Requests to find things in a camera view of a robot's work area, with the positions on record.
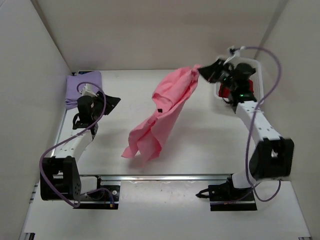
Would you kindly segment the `pink t shirt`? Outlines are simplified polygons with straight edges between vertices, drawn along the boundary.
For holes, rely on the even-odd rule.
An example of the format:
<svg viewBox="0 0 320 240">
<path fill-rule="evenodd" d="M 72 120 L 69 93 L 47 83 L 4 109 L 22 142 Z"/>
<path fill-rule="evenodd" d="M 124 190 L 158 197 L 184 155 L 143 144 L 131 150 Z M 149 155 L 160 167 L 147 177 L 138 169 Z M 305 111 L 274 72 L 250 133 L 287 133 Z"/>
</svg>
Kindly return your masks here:
<svg viewBox="0 0 320 240">
<path fill-rule="evenodd" d="M 123 158 L 140 153 L 144 161 L 150 161 L 160 156 L 183 106 L 198 86 L 199 68 L 198 64 L 178 68 L 157 85 L 151 97 L 155 111 L 130 131 Z"/>
</svg>

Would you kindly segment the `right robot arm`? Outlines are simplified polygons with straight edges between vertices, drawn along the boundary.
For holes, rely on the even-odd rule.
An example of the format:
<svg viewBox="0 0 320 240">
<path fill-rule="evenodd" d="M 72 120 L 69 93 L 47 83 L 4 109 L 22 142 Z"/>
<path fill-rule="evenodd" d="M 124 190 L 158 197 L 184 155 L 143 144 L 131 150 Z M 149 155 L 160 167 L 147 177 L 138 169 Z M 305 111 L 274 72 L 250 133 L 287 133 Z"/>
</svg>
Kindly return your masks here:
<svg viewBox="0 0 320 240">
<path fill-rule="evenodd" d="M 291 173 L 294 142 L 278 133 L 261 111 L 264 97 L 261 64 L 250 58 L 218 58 L 213 64 L 199 68 L 199 74 L 216 84 L 216 98 L 227 101 L 245 124 L 248 138 L 255 144 L 253 154 L 245 154 L 245 169 L 231 176 L 224 193 L 238 199 L 243 189 L 267 179 L 287 177 Z"/>
</svg>

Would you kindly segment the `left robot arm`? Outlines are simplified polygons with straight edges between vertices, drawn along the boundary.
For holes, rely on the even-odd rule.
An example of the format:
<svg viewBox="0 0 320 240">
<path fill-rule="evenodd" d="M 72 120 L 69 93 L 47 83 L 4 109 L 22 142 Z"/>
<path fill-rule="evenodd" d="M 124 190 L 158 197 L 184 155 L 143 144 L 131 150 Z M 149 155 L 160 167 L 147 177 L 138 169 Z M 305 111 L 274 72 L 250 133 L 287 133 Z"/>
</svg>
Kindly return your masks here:
<svg viewBox="0 0 320 240">
<path fill-rule="evenodd" d="M 53 156 L 43 153 L 39 161 L 42 200 L 63 200 L 74 208 L 80 205 L 84 196 L 100 200 L 106 192 L 95 176 L 85 177 L 85 185 L 82 186 L 77 162 L 95 139 L 99 120 L 109 115 L 121 101 L 121 98 L 106 95 L 102 90 L 93 92 L 87 82 L 83 82 L 82 86 L 70 136 L 51 148 Z"/>
</svg>

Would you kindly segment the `red t shirt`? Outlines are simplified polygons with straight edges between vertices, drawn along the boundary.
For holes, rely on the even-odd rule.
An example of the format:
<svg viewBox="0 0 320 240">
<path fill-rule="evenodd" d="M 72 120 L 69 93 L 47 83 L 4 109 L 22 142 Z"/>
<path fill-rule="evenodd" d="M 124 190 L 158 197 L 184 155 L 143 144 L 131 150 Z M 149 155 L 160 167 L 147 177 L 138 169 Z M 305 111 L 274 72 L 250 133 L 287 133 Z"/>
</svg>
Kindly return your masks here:
<svg viewBox="0 0 320 240">
<path fill-rule="evenodd" d="M 251 79 L 249 79 L 248 84 L 249 84 L 249 91 L 253 93 L 254 92 L 253 81 Z M 231 90 L 235 90 L 235 88 L 234 87 L 226 87 L 225 85 L 223 85 L 221 83 L 219 90 L 218 90 L 218 96 L 221 98 L 228 98 Z"/>
</svg>

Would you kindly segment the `dark label sticker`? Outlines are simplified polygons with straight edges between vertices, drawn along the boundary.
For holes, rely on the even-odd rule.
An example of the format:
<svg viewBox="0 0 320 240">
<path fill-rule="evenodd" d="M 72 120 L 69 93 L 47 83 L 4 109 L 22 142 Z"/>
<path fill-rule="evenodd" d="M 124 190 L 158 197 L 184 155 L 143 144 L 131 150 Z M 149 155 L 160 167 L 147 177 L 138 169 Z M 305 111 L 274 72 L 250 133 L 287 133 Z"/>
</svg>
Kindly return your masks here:
<svg viewBox="0 0 320 240">
<path fill-rule="evenodd" d="M 77 75 L 84 75 L 84 74 L 87 74 L 90 72 L 92 72 L 92 71 L 78 71 Z"/>
</svg>

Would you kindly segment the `white plastic laundry basket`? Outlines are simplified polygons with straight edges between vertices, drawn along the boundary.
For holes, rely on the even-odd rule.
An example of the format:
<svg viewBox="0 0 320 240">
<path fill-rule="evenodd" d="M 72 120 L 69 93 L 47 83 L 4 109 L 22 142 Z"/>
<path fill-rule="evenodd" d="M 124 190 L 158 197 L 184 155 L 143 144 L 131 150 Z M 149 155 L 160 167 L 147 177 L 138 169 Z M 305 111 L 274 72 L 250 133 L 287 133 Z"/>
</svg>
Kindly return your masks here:
<svg viewBox="0 0 320 240">
<path fill-rule="evenodd" d="M 228 57 L 226 55 L 219 55 L 217 57 L 218 59 L 226 60 Z M 236 67 L 239 63 L 246 63 L 251 65 L 253 68 L 255 68 L 256 73 L 254 73 L 252 76 L 249 77 L 249 80 L 252 82 L 252 89 L 253 89 L 253 95 L 259 101 L 264 96 L 264 90 L 263 90 L 263 77 L 262 77 L 262 66 L 259 61 L 252 59 L 252 58 L 246 58 L 246 57 L 240 57 L 236 56 L 233 59 L 229 61 Z M 220 101 L 224 103 L 223 98 L 219 96 L 219 90 L 220 90 L 221 84 L 218 82 L 213 85 L 213 99 L 216 101 Z"/>
</svg>

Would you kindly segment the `aluminium rail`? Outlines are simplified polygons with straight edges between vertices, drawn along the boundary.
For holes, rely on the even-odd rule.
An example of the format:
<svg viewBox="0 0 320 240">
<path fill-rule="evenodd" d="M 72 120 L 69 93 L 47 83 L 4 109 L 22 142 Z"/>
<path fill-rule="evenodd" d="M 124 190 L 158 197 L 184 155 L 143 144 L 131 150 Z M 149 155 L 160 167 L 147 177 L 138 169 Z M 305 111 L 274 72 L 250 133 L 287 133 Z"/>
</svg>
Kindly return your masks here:
<svg viewBox="0 0 320 240">
<path fill-rule="evenodd" d="M 102 181 L 224 181 L 229 174 L 100 175 Z"/>
</svg>

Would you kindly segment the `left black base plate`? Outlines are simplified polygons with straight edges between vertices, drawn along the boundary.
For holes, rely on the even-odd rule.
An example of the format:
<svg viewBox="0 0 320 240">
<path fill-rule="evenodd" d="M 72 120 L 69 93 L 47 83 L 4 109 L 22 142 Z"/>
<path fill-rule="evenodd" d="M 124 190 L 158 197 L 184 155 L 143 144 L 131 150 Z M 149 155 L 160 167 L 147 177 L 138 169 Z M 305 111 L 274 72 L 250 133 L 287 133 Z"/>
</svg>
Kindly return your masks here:
<svg viewBox="0 0 320 240">
<path fill-rule="evenodd" d="M 83 193 L 80 197 L 80 205 L 76 209 L 81 210 L 117 210 L 119 208 L 121 186 L 119 184 L 101 185 L 109 190 L 110 195 L 105 190 L 94 193 Z"/>
</svg>

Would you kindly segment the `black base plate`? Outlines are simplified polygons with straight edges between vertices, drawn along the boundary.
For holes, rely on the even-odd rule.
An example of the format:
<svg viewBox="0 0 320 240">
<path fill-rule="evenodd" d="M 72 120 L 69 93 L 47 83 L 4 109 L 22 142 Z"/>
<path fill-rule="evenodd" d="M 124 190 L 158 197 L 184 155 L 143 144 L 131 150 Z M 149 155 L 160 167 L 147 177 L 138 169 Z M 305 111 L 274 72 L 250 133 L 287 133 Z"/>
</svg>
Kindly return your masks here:
<svg viewBox="0 0 320 240">
<path fill-rule="evenodd" d="M 257 205 L 251 188 L 234 188 L 227 182 L 208 185 L 196 195 L 200 199 L 209 199 L 211 212 L 257 211 Z"/>
<path fill-rule="evenodd" d="M 105 190 L 94 193 L 83 193 L 80 197 L 80 205 L 76 209 L 81 210 L 117 210 L 119 208 L 121 186 L 119 184 L 101 185 L 109 190 L 110 195 Z"/>
</svg>

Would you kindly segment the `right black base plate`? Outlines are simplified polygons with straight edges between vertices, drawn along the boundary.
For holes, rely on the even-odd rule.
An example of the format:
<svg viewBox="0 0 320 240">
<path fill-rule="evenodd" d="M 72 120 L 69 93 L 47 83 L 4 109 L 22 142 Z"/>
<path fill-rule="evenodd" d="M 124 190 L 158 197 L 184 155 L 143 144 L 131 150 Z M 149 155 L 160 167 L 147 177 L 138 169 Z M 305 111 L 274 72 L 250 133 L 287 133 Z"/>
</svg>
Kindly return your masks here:
<svg viewBox="0 0 320 240">
<path fill-rule="evenodd" d="M 227 182 L 208 185 L 196 195 L 200 199 L 209 199 L 211 212 L 257 211 L 257 205 L 251 188 L 234 188 Z"/>
</svg>

